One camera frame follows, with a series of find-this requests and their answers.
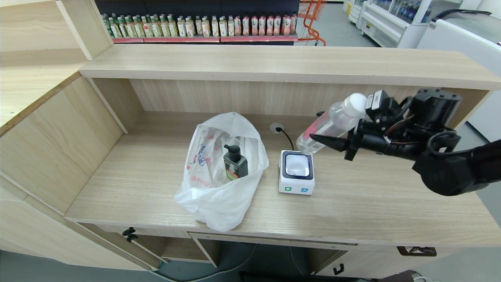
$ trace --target glass door fridge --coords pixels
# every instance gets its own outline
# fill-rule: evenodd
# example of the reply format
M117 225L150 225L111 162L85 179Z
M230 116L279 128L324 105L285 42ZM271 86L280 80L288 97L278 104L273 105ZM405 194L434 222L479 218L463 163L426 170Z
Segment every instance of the glass door fridge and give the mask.
M367 0L357 27L381 47L416 48L430 20L449 9L476 9L480 0Z
M418 49L459 51L501 77L501 19L483 11L451 10L434 17ZM501 90L494 91L468 122L487 140L501 139Z

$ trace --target countertop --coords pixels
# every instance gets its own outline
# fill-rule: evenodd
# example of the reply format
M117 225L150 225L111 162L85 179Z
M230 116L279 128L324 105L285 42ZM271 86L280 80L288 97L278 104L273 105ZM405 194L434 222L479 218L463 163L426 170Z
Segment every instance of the countertop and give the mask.
M80 49L2 52L0 134L80 77L86 62Z
M214 114L146 112L109 153L65 217L95 224L213 232L173 197L197 124ZM278 159L314 120L246 116L260 132L270 167L242 224L229 234L345 243L500 246L501 229L475 193L444 197L427 189L412 162L360 150L354 161L322 149L314 155L312 196L278 192Z
M119 44L80 72L92 78L501 88L501 78L460 52L397 48Z

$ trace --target plastic bag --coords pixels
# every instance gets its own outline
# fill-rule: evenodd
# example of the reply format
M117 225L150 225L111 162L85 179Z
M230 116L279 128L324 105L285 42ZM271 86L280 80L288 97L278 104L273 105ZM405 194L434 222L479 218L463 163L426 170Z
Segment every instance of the plastic bag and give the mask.
M226 144L240 146L247 158L247 176L234 181L226 176ZM236 112L222 113L196 127L174 200L196 220L226 232L242 222L268 165L265 146L254 126Z

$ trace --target floor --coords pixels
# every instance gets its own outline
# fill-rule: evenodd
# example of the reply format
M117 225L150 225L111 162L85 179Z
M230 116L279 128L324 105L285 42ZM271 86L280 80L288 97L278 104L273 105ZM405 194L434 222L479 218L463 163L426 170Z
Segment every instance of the floor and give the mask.
M327 4L322 11L320 19L313 23L312 27L320 33L327 46L357 46L379 47L377 43L367 36L362 36L361 31L355 27L345 12L342 4ZM299 37L305 37L308 33L303 28L302 19L298 21L297 32ZM294 45L313 46L315 41L296 42Z
M323 11L323 17L315 22L321 37L328 46L361 46L375 47L376 43L362 37L360 31L350 23L342 11L341 4L328 4ZM462 136L458 150L482 145L485 140L468 124L459 131ZM477 192L492 216L501 226L501 183L490 185ZM253 249L251 244L225 243L223 245L222 261L218 270L231 268L244 261ZM294 259L303 273L306 273L306 250L292 248ZM470 282L470 281L500 281L501 280L501 248L478 248L422 265L415 270L433 281ZM294 266L289 249L282 246L259 245L250 260L241 268L223 273L204 282L241 281L239 271L251 271L282 277L300 278L301 275ZM163 264L160 272L174 279L188 280L215 272L208 264L190 262L171 262ZM102 269L73 266L58 261L9 252L0 252L0 281L2 282L160 282L165 281L148 272ZM272 281L263 278L245 279L248 281Z

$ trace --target red shelf edge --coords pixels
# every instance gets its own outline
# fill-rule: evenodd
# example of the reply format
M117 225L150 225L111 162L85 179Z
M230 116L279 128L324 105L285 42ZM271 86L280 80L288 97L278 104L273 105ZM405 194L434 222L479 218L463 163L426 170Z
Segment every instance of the red shelf edge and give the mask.
M297 41L298 35L289 36L224 36L221 42L278 42L278 41Z
M142 38L112 38L113 43L142 43Z
M195 37L150 37L144 38L145 43L153 43L153 42L207 42L207 43L218 43L219 37L203 37L203 36L195 36Z

